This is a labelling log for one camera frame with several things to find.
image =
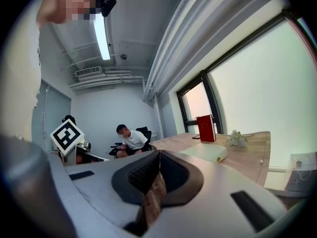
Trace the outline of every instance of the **fluorescent light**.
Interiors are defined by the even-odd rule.
[[[96,14],[96,19],[94,20],[94,27],[101,56],[103,57],[103,60],[109,60],[110,54],[106,38],[105,20],[101,13]]]

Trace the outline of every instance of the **wooden desk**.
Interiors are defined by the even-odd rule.
[[[192,139],[197,134],[182,133],[173,137],[151,142],[153,149],[169,150],[173,152],[184,151],[194,145],[200,144],[199,139]],[[235,146],[227,147],[227,157],[220,164],[227,165],[256,183],[264,186],[269,165],[271,150],[271,135],[269,131],[246,134],[248,136],[248,148]],[[228,135],[217,134],[215,142],[203,142],[205,144],[217,144],[225,146]]]

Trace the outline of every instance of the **white t-shirt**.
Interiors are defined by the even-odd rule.
[[[123,139],[123,144],[130,147],[130,149],[141,149],[148,139],[143,135],[143,133],[137,130],[130,130],[131,135]]]
[[[32,113],[41,85],[36,17],[42,0],[33,0],[11,30],[0,61],[0,134],[31,141]]]

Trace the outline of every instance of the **person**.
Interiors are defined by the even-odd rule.
[[[0,134],[32,141],[32,113],[41,85],[40,28],[101,12],[104,0],[33,0],[6,40],[0,61]]]
[[[117,134],[123,137],[122,146],[117,152],[118,158],[150,150],[149,140],[137,130],[128,129],[124,124],[120,124],[117,127]]]

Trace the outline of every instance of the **small white plant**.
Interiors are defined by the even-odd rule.
[[[247,147],[247,138],[241,135],[241,132],[233,130],[231,135],[226,140],[226,146],[238,146],[238,147]]]

